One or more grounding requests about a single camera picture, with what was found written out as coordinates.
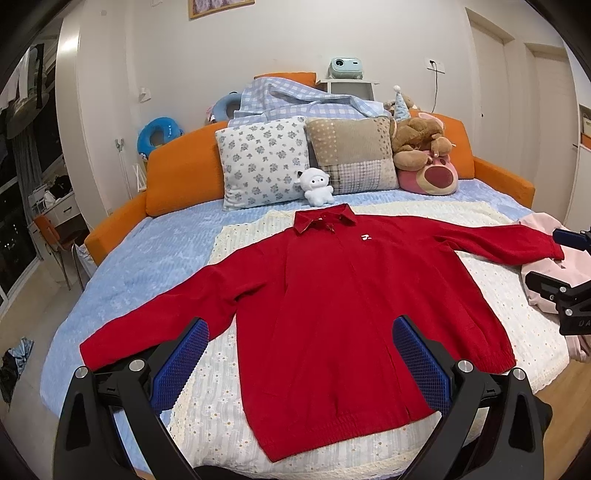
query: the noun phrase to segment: orange headboard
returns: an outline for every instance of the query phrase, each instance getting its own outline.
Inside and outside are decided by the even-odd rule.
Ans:
[[[223,172],[215,132],[219,122],[183,135],[150,154],[146,213],[157,217],[223,198]]]
[[[294,82],[307,85],[308,87],[316,87],[316,72],[279,72],[279,73],[266,73],[264,75],[257,75],[256,79],[261,77],[279,77],[281,79],[293,80]]]
[[[411,116],[417,116],[418,111],[410,110],[410,114]],[[440,113],[429,113],[429,115],[433,115],[445,124],[444,135],[450,142],[456,144],[450,154],[450,160],[457,170],[458,178],[464,180],[473,179],[474,155],[472,154],[470,139],[468,139],[464,124],[455,118],[441,115]]]

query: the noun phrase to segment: stuffed animal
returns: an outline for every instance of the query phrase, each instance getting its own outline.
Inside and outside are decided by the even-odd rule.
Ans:
[[[400,87],[398,85],[394,85],[394,91],[396,92],[396,98],[384,103],[384,108],[390,112],[396,120],[408,118],[406,114],[409,110],[420,110],[408,95],[400,92]],[[405,105],[406,112],[404,112],[402,107],[403,104]]]
[[[390,137],[394,165],[400,170],[417,171],[427,164],[426,152],[433,152],[435,158],[449,155],[454,145],[443,132],[443,122],[424,112],[420,112],[418,118],[392,121]]]
[[[417,171],[398,170],[400,188],[426,195],[450,195],[457,190],[457,171],[448,155],[432,157],[424,152],[427,164]]]
[[[308,168],[298,172],[298,175],[300,178],[295,181],[295,184],[299,184],[304,190],[304,196],[312,207],[322,207],[325,203],[335,202],[332,196],[334,189],[329,185],[330,175],[325,171],[319,168]]]
[[[451,194],[457,189],[457,172],[449,159],[455,145],[443,136],[441,120],[424,112],[418,115],[390,125],[400,188],[429,195]]]

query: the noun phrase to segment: picture frame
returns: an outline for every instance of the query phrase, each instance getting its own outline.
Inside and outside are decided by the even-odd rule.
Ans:
[[[189,0],[189,19],[204,17],[230,8],[253,5],[255,0]]]

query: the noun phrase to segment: pink clothing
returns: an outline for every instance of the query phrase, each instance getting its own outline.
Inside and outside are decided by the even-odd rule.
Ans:
[[[557,228],[566,229],[557,219],[547,213],[530,213],[518,220],[521,225],[526,225],[540,232],[552,235]],[[525,276],[529,272],[538,272],[576,287],[591,280],[591,255],[574,248],[563,248],[564,260],[552,260],[545,258],[525,264],[521,267],[521,280],[524,283],[530,305],[537,306],[542,312],[557,313],[556,305],[543,299],[539,293],[531,291],[525,286]],[[579,362],[591,362],[591,335],[579,335],[566,337],[571,358]]]

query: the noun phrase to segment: plaid blanket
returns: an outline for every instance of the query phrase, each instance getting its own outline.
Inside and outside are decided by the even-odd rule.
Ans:
[[[248,125],[296,115],[321,118],[363,119],[389,116],[381,102],[362,100],[353,95],[329,95],[293,80],[263,77],[242,93],[240,110],[229,126]]]

